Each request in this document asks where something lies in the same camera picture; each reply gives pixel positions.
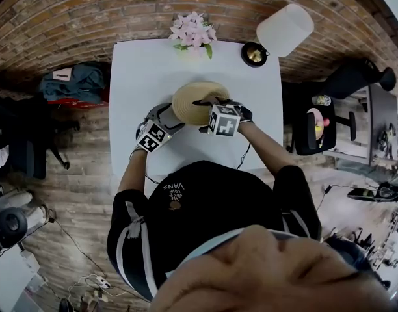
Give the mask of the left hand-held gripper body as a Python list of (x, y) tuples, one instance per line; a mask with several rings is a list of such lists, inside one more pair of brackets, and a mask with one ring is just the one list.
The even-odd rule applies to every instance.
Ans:
[(173, 136), (169, 136), (165, 131), (165, 123), (168, 121), (154, 122), (147, 120), (146, 117), (139, 124), (136, 130), (135, 151), (144, 150), (153, 153), (167, 143)]

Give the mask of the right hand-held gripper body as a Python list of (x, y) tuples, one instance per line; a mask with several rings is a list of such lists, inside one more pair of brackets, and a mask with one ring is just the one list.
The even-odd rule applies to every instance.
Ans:
[(238, 101), (224, 99), (223, 105), (209, 107), (207, 126), (199, 128), (199, 132), (220, 137), (234, 137), (239, 125), (252, 122), (252, 111)]

